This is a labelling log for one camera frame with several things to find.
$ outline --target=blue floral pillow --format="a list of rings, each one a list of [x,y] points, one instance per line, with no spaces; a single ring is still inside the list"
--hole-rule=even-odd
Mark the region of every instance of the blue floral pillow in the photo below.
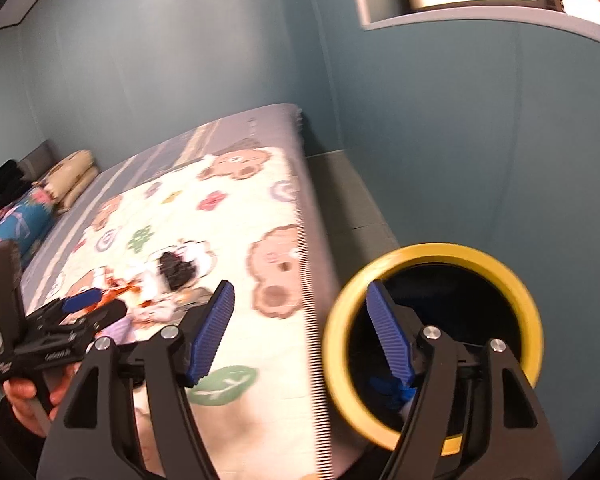
[[[0,242],[16,240],[26,266],[54,224],[53,202],[41,187],[32,187],[0,220]]]

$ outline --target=blue wall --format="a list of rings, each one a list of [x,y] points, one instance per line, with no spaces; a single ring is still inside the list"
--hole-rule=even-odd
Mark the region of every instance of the blue wall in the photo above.
[[[103,168],[219,117],[294,102],[340,147],[310,0],[40,0],[21,28],[41,131]]]
[[[23,84],[18,31],[0,30],[0,166],[27,155],[41,140]]]
[[[600,439],[600,44],[492,21],[365,32],[354,0],[317,1],[344,147],[400,243],[485,250],[533,294],[572,472]]]

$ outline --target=bear print blanket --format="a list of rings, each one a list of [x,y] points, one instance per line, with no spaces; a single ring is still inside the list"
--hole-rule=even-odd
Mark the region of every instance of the bear print blanket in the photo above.
[[[302,236],[282,150],[208,155],[105,203],[46,300],[121,294],[128,314],[104,332],[123,343],[177,324],[229,280],[233,317],[210,374],[187,391],[209,455],[222,480],[317,479]],[[163,475],[143,389],[134,401],[146,466]]]

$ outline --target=metal screw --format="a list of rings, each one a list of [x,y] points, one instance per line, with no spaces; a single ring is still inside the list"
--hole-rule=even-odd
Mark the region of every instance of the metal screw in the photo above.
[[[106,350],[111,346],[111,338],[107,336],[99,337],[93,345],[96,347],[96,350]]]
[[[174,339],[178,336],[180,330],[175,325],[168,325],[160,330],[163,339]]]
[[[492,339],[489,345],[494,352],[504,352],[507,348],[507,345],[502,339]]]
[[[424,337],[426,337],[427,339],[440,339],[440,336],[442,335],[442,332],[440,332],[440,329],[437,326],[433,326],[433,325],[424,327],[422,329],[422,333],[424,334]]]

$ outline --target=green flower print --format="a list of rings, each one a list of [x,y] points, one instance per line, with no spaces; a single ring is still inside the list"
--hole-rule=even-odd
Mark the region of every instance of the green flower print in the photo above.
[[[187,389],[187,399],[202,406],[222,406],[240,397],[258,378],[258,371],[248,366],[232,365],[211,372]]]
[[[149,241],[149,238],[151,238],[153,235],[154,234],[151,231],[150,225],[148,225],[147,227],[143,227],[142,229],[138,229],[138,231],[134,233],[131,240],[129,240],[129,243],[126,245],[126,248],[132,249],[133,252],[138,254],[140,251],[142,251],[142,247],[144,246],[144,244],[147,243]]]

